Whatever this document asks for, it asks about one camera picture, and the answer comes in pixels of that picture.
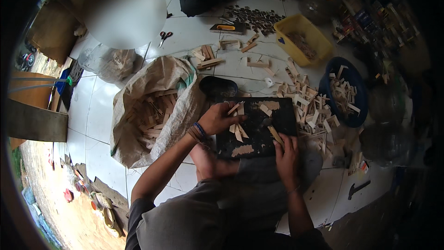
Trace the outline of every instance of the blue bracelet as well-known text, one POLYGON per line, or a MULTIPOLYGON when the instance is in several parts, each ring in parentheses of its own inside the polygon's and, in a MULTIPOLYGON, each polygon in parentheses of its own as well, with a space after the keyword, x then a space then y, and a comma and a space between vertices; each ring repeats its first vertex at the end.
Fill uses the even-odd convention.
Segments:
POLYGON ((207 138, 207 134, 205 133, 205 131, 203 131, 203 128, 199 125, 199 123, 195 122, 193 125, 195 125, 197 127, 197 129, 199 130, 200 134, 202 134, 203 138, 206 139, 207 138))

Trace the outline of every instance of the sack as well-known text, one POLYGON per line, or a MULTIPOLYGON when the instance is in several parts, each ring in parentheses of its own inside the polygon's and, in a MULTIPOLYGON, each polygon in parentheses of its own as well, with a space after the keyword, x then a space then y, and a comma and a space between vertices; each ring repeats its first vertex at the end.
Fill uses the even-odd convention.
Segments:
POLYGON ((82 69, 96 74, 101 80, 116 84, 133 71, 136 50, 117 50, 99 44, 82 49, 77 61, 82 69))
POLYGON ((142 68, 114 96, 111 156, 129 169, 140 168, 152 164, 178 142, 197 121, 205 101, 204 94, 199 90, 199 81, 200 77, 188 60, 173 56, 158 57, 142 68), (139 98, 169 89, 178 89, 173 113, 154 145, 142 146, 138 141, 140 132, 127 121, 127 115, 139 98))

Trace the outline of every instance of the black board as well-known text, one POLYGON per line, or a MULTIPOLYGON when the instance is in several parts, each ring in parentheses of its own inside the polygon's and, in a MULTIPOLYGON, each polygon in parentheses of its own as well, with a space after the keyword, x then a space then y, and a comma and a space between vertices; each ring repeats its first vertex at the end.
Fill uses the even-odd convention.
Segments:
POLYGON ((245 101, 244 111, 248 119, 241 123, 249 138, 243 138, 244 142, 236 140, 236 136, 228 129, 216 135, 216 153, 221 159, 236 158, 256 158, 269 157, 276 154, 273 136, 266 126, 261 127, 262 121, 268 116, 259 109, 260 102, 276 102, 279 108, 272 110, 272 122, 277 132, 296 136, 296 118, 294 116, 293 101, 291 98, 281 97, 230 97, 217 98, 216 102, 221 103, 235 101, 236 103, 245 101), (251 145, 253 152, 233 155, 233 150, 244 145, 251 145))

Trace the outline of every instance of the red-handled scissors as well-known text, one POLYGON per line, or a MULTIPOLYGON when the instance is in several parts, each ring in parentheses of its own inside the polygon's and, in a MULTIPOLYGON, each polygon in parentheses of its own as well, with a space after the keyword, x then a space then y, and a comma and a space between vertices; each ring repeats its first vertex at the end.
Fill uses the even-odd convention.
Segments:
POLYGON ((168 38, 168 37, 170 37, 170 36, 172 36, 172 35, 173 35, 173 32, 168 32, 168 33, 166 33, 166 34, 165 34, 164 31, 160 32, 160 38, 161 38, 161 40, 160 40, 160 44, 159 44, 158 47, 161 47, 161 46, 163 45, 163 42, 166 40, 166 38, 168 38))

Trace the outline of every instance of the wheel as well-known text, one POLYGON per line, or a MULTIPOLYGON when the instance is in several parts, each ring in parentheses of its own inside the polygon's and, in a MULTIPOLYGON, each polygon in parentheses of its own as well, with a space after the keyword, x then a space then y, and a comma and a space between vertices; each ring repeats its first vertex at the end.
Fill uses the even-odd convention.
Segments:
POLYGON ((31 67, 34 64, 34 54, 30 54, 28 57, 27 65, 28 67, 31 67))

